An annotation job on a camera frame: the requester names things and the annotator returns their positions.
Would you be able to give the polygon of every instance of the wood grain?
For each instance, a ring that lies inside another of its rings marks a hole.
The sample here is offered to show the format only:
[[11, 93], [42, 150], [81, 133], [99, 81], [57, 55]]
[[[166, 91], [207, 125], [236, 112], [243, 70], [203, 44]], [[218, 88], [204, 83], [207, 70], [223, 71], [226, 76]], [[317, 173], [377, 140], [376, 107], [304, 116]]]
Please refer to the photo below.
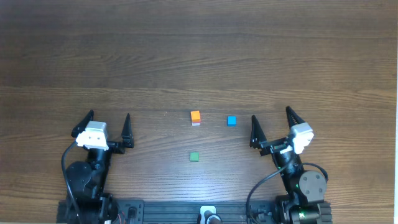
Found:
[[[392, 223], [396, 1], [0, 5], [0, 222], [55, 221], [60, 158], [90, 109], [111, 138], [132, 116], [136, 146], [113, 157], [106, 186], [116, 197], [243, 201], [275, 169], [248, 146], [250, 116], [280, 138], [290, 105], [315, 130], [302, 160], [329, 172], [334, 222]], [[284, 193], [275, 178], [253, 197]]]

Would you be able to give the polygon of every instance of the white strip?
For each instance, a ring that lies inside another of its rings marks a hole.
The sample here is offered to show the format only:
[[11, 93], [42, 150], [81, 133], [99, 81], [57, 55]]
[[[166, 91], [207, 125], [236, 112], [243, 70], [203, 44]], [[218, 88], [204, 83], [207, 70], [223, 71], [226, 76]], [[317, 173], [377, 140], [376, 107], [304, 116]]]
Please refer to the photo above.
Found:
[[398, 88], [397, 88], [397, 111], [396, 111], [396, 181], [395, 181], [395, 192], [394, 192], [394, 224], [398, 224]]

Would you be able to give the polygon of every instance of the black cable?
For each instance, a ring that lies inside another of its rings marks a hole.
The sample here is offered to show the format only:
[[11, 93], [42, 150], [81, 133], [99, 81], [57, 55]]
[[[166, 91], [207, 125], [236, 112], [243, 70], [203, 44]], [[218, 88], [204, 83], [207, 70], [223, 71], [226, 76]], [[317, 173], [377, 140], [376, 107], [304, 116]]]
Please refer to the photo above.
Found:
[[279, 170], [271, 173], [270, 175], [268, 175], [267, 177], [265, 177], [264, 179], [260, 180], [250, 191], [248, 198], [246, 199], [246, 213], [247, 215], [250, 216], [250, 218], [257, 224], [260, 224], [259, 222], [257, 222], [257, 220], [253, 217], [253, 214], [251, 213], [251, 209], [250, 209], [250, 198], [251, 195], [254, 193], [254, 191], [260, 187], [261, 184], [263, 184], [265, 181], [275, 177], [276, 175], [280, 174], [281, 172], [283, 172], [288, 166], [289, 164], [295, 159], [295, 156], [293, 156], [287, 163], [286, 165], [284, 165], [283, 167], [281, 167]]
[[75, 207], [76, 214], [77, 214], [77, 217], [79, 219], [79, 223], [83, 224], [83, 221], [81, 220], [79, 206], [77, 205], [76, 199], [74, 198], [73, 193], [72, 193], [72, 189], [70, 188], [70, 184], [69, 184], [68, 177], [67, 177], [67, 170], [65, 168], [65, 158], [66, 158], [69, 150], [71, 148], [75, 147], [76, 144], [77, 144], [77, 142], [73, 141], [72, 144], [70, 144], [70, 146], [62, 154], [61, 166], [62, 166], [63, 178], [65, 179], [65, 183], [67, 183], [67, 189], [68, 189], [68, 194], [69, 194], [70, 200], [72, 201], [72, 204]]
[[300, 164], [299, 166], [302, 167], [302, 166], [304, 166], [304, 165], [313, 166], [313, 167], [318, 168], [318, 169], [321, 171], [321, 173], [325, 176], [326, 183], [328, 182], [328, 180], [329, 180], [328, 172], [326, 172], [326, 170], [325, 170], [324, 168], [322, 168], [322, 167], [320, 167], [320, 166], [318, 166], [318, 165], [316, 165], [316, 164], [310, 163], [310, 162], [303, 162], [303, 163]]

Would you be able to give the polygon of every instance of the brown wood surface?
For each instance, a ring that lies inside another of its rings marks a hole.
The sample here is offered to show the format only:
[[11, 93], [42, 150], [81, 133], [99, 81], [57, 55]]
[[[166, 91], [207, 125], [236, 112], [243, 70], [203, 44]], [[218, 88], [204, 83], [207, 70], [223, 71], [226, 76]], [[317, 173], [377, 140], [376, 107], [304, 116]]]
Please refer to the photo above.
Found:
[[[275, 170], [249, 148], [250, 116], [281, 138], [290, 105], [315, 131], [302, 160], [329, 172], [335, 223], [392, 223], [396, 69], [393, 0], [1, 0], [0, 221], [55, 221], [90, 109], [111, 138], [132, 116], [114, 196], [243, 201]], [[278, 177], [253, 198], [284, 193]]]

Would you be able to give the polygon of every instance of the wooden tabletop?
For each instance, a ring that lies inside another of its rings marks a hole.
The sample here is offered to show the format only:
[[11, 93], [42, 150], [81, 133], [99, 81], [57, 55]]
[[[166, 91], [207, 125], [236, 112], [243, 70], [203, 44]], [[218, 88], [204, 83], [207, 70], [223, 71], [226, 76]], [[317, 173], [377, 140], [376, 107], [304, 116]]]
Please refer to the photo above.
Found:
[[[55, 221], [61, 155], [90, 109], [111, 139], [131, 114], [136, 146], [113, 156], [106, 184], [115, 197], [244, 201], [275, 171], [249, 147], [250, 117], [281, 138], [290, 105], [315, 132], [302, 160], [328, 171], [334, 222], [392, 223], [396, 1], [0, 5], [0, 221]], [[276, 177], [253, 198], [280, 194]]]

